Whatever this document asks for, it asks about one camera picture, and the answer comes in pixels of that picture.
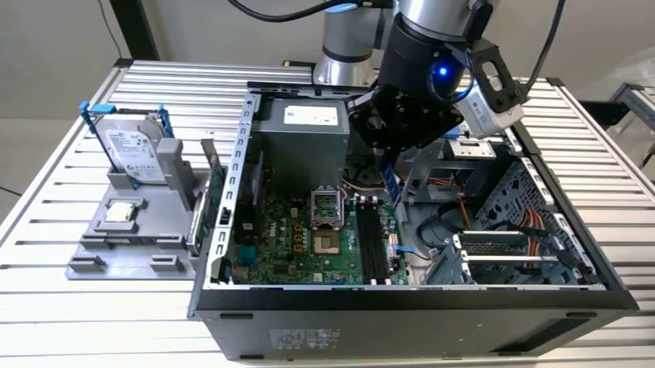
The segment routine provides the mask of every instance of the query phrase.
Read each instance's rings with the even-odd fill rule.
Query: ram slot
[[[371,283],[371,280],[384,283],[387,278],[386,253],[376,204],[358,203],[356,215],[363,279],[367,283]]]

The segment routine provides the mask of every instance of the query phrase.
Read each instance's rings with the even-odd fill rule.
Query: motherboard
[[[312,198],[270,196],[266,200],[262,234],[240,244],[238,248],[238,266],[234,279],[248,284],[367,284],[370,265],[363,263],[363,246],[380,256],[384,281],[387,284],[407,284],[404,260],[388,250],[391,242],[399,242],[394,207],[380,203],[375,206],[372,218],[375,226],[367,223],[367,232],[378,237],[362,236],[358,203],[338,197],[340,203],[318,195]],[[312,210],[323,218],[343,212],[343,226],[331,227],[312,222]]]

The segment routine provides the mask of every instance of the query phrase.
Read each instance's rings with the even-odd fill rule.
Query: label on power supply
[[[108,130],[107,137],[127,175],[140,182],[164,182],[151,140],[134,130]]]
[[[326,350],[335,349],[339,341],[340,328],[274,328],[271,345],[276,350]]]
[[[284,123],[336,127],[339,125],[336,107],[287,106],[284,108]]]

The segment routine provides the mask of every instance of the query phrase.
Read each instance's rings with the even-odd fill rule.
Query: small chip
[[[315,254],[316,255],[339,255],[340,242],[339,232],[322,230],[314,233],[315,239]]]
[[[112,202],[104,215],[107,222],[128,222],[135,214],[135,204],[130,202]]]
[[[274,274],[288,274],[288,264],[274,264]]]

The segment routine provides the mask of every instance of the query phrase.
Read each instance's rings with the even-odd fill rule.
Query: white wall
[[[103,0],[119,43],[127,47]],[[230,64],[315,61],[323,18],[267,24],[227,0],[143,0],[167,60]],[[283,14],[319,0],[244,0]],[[546,37],[556,0],[503,0],[487,37],[500,44],[515,75],[527,75]],[[559,76],[583,97],[614,86],[588,87],[621,60],[655,45],[654,0],[571,0],[543,75]],[[0,1],[0,117],[68,118],[90,98],[116,60],[94,0]]]
[[[0,117],[72,122],[116,59],[96,0],[0,1]]]
[[[318,0],[243,0],[267,14],[306,8]],[[528,75],[547,35],[556,0],[503,0],[486,36],[499,44],[515,75]],[[320,55],[320,15],[270,24],[239,13],[227,0],[147,0],[158,47],[175,61],[280,64],[315,61]],[[609,74],[623,58],[655,44],[654,0],[571,0],[543,68],[571,90]],[[586,92],[587,98],[598,90]]]

